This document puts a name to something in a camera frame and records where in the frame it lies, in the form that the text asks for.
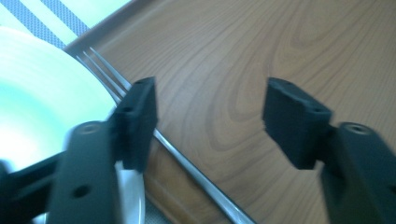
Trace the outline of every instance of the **wood grain surface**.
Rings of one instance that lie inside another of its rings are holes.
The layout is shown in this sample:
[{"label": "wood grain surface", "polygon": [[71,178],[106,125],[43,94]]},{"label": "wood grain surface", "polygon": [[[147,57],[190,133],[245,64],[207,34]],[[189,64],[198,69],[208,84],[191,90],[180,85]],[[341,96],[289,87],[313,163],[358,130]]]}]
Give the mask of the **wood grain surface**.
[{"label": "wood grain surface", "polygon": [[[393,0],[157,0],[114,25],[95,47],[131,81],[157,78],[158,129],[258,223],[329,222],[321,164],[297,171],[263,130],[268,77],[395,152]],[[229,222],[158,143],[145,179],[174,223]]]}]

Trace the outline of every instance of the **metal fork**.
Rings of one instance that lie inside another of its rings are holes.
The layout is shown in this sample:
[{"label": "metal fork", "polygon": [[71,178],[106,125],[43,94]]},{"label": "metal fork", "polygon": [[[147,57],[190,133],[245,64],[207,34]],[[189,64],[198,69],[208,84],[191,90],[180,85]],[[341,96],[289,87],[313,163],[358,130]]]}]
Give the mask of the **metal fork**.
[{"label": "metal fork", "polygon": [[[108,93],[114,99],[116,104],[120,102],[126,92],[132,87],[117,70],[110,65],[95,49],[90,48],[93,55],[101,62],[102,66],[110,72],[108,74],[101,66],[95,62],[93,57],[83,51],[85,57],[93,65],[91,69],[87,63],[76,56],[77,59],[87,67],[91,73],[104,85]],[[236,203],[229,199],[215,184],[213,184],[197,167],[195,167],[177,148],[175,148],[157,129],[154,130],[154,137],[170,152],[178,163],[192,176],[196,183],[206,192],[207,195],[217,204],[222,212],[231,220],[232,223],[255,223]]]}]

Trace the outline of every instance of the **white plate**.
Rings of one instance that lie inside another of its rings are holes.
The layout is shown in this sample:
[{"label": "white plate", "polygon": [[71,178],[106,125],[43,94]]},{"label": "white plate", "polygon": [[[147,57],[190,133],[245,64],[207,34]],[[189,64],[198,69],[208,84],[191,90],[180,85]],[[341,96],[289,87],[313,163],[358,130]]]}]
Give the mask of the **white plate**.
[{"label": "white plate", "polygon": [[[105,88],[75,59],[38,38],[0,27],[0,159],[12,172],[59,153],[73,127],[105,120],[113,107]],[[119,176],[121,198],[128,203],[124,219],[144,223],[142,176]],[[131,214],[133,219],[126,218]]]}]

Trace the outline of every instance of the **wooden table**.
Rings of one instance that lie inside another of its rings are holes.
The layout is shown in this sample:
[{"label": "wooden table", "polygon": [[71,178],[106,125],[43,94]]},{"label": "wooden table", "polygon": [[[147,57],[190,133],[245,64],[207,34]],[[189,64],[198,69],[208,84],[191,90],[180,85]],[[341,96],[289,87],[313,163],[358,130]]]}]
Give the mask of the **wooden table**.
[{"label": "wooden table", "polygon": [[[85,45],[131,81],[157,78],[158,129],[258,223],[329,222],[321,164],[297,171],[263,130],[268,77],[294,82],[319,99],[334,111],[332,124],[366,124],[396,148],[395,1],[151,0],[136,6],[122,20],[107,21],[111,29],[96,28],[101,35],[83,36]],[[79,41],[66,51],[84,47]],[[228,223],[157,142],[145,181],[147,195],[173,222]]]}]

